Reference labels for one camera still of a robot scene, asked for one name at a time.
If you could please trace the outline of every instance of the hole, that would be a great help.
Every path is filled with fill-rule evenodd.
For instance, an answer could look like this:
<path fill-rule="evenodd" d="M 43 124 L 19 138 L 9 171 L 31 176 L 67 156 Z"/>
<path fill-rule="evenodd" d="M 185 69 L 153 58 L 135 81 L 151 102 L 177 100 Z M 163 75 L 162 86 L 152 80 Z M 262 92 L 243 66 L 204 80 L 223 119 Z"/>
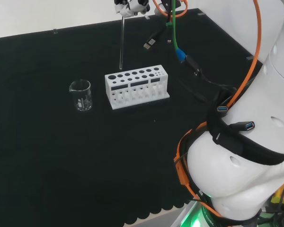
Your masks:
<path fill-rule="evenodd" d="M 279 119 L 277 117 L 270 117 L 270 119 L 273 121 L 275 126 L 280 127 L 280 128 L 284 127 L 284 122 L 281 119 Z"/>
<path fill-rule="evenodd" d="M 108 77 L 109 79 L 116 79 L 116 77 L 114 75 L 111 75 Z"/>
<path fill-rule="evenodd" d="M 233 163 L 234 166 L 241 166 L 241 163 L 239 160 L 237 160 L 235 157 L 231 156 L 231 162 Z"/>
<path fill-rule="evenodd" d="M 266 65 L 263 68 L 263 72 L 264 72 L 265 75 L 267 75 L 267 67 L 266 67 Z"/>

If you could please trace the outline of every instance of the orange cable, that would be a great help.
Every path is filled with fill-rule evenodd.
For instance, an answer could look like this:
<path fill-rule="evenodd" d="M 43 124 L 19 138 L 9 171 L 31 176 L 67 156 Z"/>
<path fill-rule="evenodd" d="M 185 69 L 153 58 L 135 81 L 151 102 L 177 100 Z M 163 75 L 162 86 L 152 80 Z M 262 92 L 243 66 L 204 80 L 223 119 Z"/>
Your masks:
<path fill-rule="evenodd" d="M 155 0 L 153 0 L 156 7 L 159 9 L 159 6 L 157 5 L 157 3 L 155 2 Z M 260 48 L 261 48 L 261 40 L 262 40 L 262 21 L 261 21 L 261 12 L 260 12 L 260 7 L 258 4 L 257 0 L 253 0 L 254 1 L 254 5 L 256 8 L 256 13 L 257 13 L 257 48 L 256 48 L 256 53 L 255 53 L 255 57 L 252 61 L 252 64 L 250 66 L 250 69 L 247 73 L 247 76 L 245 77 L 245 79 L 243 80 L 241 86 L 239 87 L 238 91 L 236 92 L 236 94 L 232 97 L 232 99 L 229 101 L 229 103 L 227 104 L 228 107 L 231 107 L 233 105 L 233 103 L 236 101 L 236 99 L 238 98 L 238 96 L 241 94 L 241 92 L 243 91 L 243 88 L 246 86 L 246 84 L 248 83 L 254 69 L 255 66 L 257 64 L 257 60 L 260 54 Z M 200 124 L 197 129 L 200 129 L 202 127 L 206 126 L 206 122 L 203 122 L 202 124 Z M 194 192 L 193 190 L 190 188 L 189 184 L 185 184 L 185 187 L 188 189 L 188 191 L 192 194 L 192 196 L 196 199 L 200 199 Z M 204 202 L 200 202 L 203 206 L 205 206 L 211 213 L 213 213 L 214 215 L 218 216 L 218 217 L 222 217 L 217 211 L 215 211 L 214 209 L 212 209 L 210 206 L 208 206 L 206 203 Z"/>
<path fill-rule="evenodd" d="M 255 67 L 257 64 L 257 60 L 259 58 L 259 54 L 260 54 L 260 49 L 261 49 L 261 39 L 262 39 L 262 21 L 261 21 L 261 12 L 260 12 L 260 7 L 259 7 L 259 3 L 257 0 L 253 0 L 254 4 L 255 4 L 255 8 L 256 8 L 256 13 L 257 13 L 257 48 L 256 48 L 256 53 L 255 53 L 255 57 L 254 60 L 252 61 L 251 67 L 248 71 L 247 76 L 245 77 L 245 79 L 243 80 L 241 86 L 239 87 L 239 89 L 237 90 L 237 92 L 235 93 L 235 95 L 232 97 L 232 99 L 229 101 L 229 103 L 227 104 L 227 107 L 231 107 L 234 102 L 236 101 L 236 99 L 239 97 L 239 95 L 241 94 L 241 92 L 243 91 L 244 87 L 246 86 L 246 84 L 248 83 Z"/>
<path fill-rule="evenodd" d="M 190 188 L 189 184 L 186 184 L 185 187 L 188 189 L 188 191 L 197 199 L 199 200 L 199 196 L 197 196 L 193 190 Z M 208 206 L 206 203 L 204 202 L 200 202 L 203 206 L 205 206 L 211 213 L 213 213 L 214 215 L 218 216 L 218 217 L 222 217 L 217 211 L 215 211 L 213 208 L 211 208 L 210 206 Z"/>
<path fill-rule="evenodd" d="M 157 4 L 156 0 L 152 0 L 152 1 L 155 4 L 156 8 L 160 11 L 160 13 L 167 17 L 168 16 L 167 13 L 165 13 L 163 10 L 160 9 L 160 6 Z M 188 2 L 187 2 L 187 0 L 181 0 L 181 1 L 184 2 L 184 4 L 186 5 L 186 8 L 185 8 L 185 10 L 182 13 L 176 15 L 176 18 L 183 16 L 184 14 L 186 14 L 186 12 L 188 10 Z"/>

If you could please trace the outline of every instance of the black tablecloth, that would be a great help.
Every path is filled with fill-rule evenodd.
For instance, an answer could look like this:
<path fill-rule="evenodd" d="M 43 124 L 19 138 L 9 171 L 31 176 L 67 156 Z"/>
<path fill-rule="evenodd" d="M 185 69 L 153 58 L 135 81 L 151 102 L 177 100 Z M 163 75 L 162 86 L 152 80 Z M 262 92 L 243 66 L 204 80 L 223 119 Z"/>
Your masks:
<path fill-rule="evenodd" d="M 177 19 L 179 47 L 208 79 L 240 83 L 250 54 L 200 12 Z M 217 87 L 193 80 L 166 34 L 143 48 L 164 21 L 125 21 L 124 70 L 161 64 L 170 98 L 115 111 L 104 75 L 119 71 L 120 21 L 0 38 L 0 227 L 121 227 L 191 198 L 173 158 L 208 108 L 192 90 Z M 74 109 L 76 79 L 91 82 L 90 113 Z"/>

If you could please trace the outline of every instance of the blue connector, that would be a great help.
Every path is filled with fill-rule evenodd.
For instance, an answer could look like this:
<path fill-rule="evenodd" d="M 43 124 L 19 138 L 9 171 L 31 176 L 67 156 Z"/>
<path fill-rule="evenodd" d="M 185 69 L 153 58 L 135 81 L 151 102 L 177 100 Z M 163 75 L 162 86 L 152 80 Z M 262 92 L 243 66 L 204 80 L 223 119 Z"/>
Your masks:
<path fill-rule="evenodd" d="M 186 54 L 180 48 L 176 49 L 176 54 L 181 62 L 185 60 Z"/>

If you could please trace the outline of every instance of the empty beaker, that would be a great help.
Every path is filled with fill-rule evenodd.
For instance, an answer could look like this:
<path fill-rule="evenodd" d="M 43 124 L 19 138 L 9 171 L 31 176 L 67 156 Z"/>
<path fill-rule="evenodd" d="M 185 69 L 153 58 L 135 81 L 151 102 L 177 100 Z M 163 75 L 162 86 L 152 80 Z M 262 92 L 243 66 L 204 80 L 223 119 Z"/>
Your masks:
<path fill-rule="evenodd" d="M 90 82 L 85 79 L 79 79 L 71 83 L 70 93 L 74 101 L 75 108 L 78 111 L 87 111 L 91 109 L 91 91 Z"/>

